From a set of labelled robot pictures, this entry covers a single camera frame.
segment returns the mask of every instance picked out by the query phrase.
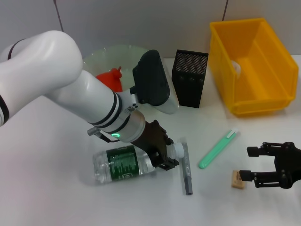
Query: white tabletop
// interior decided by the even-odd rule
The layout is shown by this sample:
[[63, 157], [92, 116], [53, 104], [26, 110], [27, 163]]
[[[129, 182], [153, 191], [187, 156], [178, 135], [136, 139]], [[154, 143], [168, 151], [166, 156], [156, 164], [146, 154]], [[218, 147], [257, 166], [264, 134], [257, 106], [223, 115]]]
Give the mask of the white tabletop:
[[[301, 65], [301, 57], [296, 56]], [[173, 59], [166, 59], [171, 72]], [[301, 182], [291, 189], [231, 188], [233, 170], [274, 171], [273, 157], [251, 158], [248, 146], [292, 141], [301, 148], [301, 96], [284, 111], [256, 118], [228, 112], [209, 70], [199, 109], [180, 106], [166, 115], [145, 107], [176, 141], [188, 141], [193, 195], [180, 167], [105, 186], [93, 179], [92, 155], [123, 144], [88, 137], [89, 124], [44, 97], [0, 128], [0, 223], [22, 226], [254, 226], [300, 225]], [[240, 130], [206, 168], [198, 162], [231, 128]]]

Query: black mesh container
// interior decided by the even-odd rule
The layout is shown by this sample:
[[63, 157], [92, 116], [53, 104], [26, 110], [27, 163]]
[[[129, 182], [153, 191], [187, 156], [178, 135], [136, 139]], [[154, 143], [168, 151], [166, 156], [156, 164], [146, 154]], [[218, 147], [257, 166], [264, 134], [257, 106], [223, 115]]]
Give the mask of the black mesh container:
[[208, 54], [177, 50], [172, 80], [181, 106], [199, 108]]

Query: small wooden block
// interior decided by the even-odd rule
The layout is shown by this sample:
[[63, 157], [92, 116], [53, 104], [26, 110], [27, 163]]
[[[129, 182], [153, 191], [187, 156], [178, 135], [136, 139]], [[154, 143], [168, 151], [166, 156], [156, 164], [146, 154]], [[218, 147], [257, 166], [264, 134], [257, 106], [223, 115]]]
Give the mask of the small wooden block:
[[245, 182], [241, 180], [238, 170], [234, 170], [232, 174], [232, 187], [238, 189], [245, 188]]

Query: water bottle label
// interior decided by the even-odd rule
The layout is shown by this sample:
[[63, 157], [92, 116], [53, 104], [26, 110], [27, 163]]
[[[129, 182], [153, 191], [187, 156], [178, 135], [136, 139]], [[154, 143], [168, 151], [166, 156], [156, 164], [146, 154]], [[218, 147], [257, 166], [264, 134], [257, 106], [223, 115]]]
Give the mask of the water bottle label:
[[133, 145], [107, 151], [112, 180], [123, 180], [139, 175], [138, 160]]

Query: yellow plastic bin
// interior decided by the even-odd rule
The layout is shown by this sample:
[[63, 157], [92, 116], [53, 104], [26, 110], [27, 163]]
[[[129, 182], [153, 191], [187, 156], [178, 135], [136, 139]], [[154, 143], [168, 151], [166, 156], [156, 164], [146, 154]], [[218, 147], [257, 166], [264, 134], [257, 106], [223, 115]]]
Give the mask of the yellow plastic bin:
[[233, 114], [281, 110], [295, 99], [298, 66], [264, 18], [212, 22], [210, 30], [208, 64]]

